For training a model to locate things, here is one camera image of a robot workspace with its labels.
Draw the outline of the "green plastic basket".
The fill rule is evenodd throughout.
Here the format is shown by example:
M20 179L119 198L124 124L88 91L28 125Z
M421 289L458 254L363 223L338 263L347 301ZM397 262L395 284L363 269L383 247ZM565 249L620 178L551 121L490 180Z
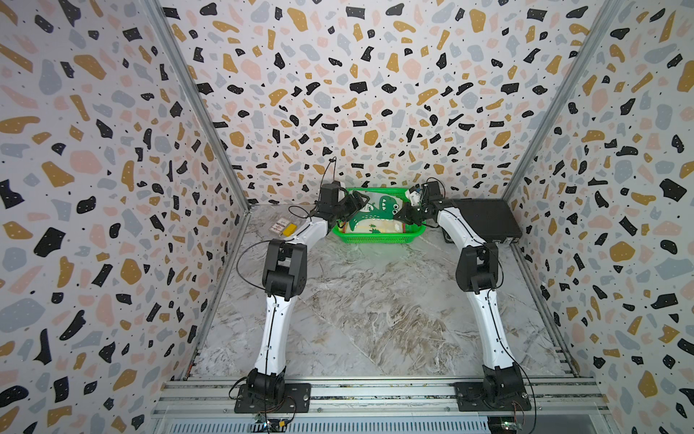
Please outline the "green plastic basket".
M371 195L392 195L401 199L404 203L409 203L406 198L408 188L350 188L350 191L364 193L370 197ZM404 233L396 234L366 234L366 233L343 233L345 225L334 226L332 233L344 243L351 244L406 244L413 242L426 231L425 226L406 225Z

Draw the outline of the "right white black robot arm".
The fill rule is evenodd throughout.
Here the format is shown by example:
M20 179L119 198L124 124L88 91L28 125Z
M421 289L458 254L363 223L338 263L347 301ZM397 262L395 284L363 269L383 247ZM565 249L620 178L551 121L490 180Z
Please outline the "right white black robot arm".
M394 218L406 224L433 220L458 249L455 282L474 308L483 349L483 391L479 398L494 408L527 396L522 367L511 351L498 307L502 286L498 246L485 241L448 200L406 203Z

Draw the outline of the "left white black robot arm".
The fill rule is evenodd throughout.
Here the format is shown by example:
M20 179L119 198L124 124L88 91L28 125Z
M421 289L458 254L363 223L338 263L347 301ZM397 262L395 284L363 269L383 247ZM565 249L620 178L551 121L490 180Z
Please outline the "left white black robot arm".
M247 375L248 394L253 398L272 407L284 399L289 323L296 299L307 285L309 251L337 224L352 220L368 202L363 193L331 184L291 236L267 242L261 276L266 321L257 361Z

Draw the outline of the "white green dinosaur raincoat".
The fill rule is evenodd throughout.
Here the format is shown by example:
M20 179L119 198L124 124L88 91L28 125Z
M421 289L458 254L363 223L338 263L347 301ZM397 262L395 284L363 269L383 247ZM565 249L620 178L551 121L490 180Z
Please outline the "white green dinosaur raincoat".
M347 222L343 233L396 234L404 233L405 224L395 220L403 201L392 195L371 195L370 202Z

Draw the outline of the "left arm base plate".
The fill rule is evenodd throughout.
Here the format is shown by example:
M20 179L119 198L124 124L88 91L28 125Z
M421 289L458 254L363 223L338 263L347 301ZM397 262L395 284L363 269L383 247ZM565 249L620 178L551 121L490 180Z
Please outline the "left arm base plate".
M254 392L243 384L236 397L236 414L307 413L311 401L310 383L286 383L280 393Z

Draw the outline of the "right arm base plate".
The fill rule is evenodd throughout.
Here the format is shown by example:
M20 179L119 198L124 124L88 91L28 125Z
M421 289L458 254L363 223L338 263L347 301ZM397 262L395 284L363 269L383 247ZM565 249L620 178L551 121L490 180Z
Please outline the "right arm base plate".
M477 383L455 383L454 389L459 412L513 412L532 408L522 383L498 385L484 379Z

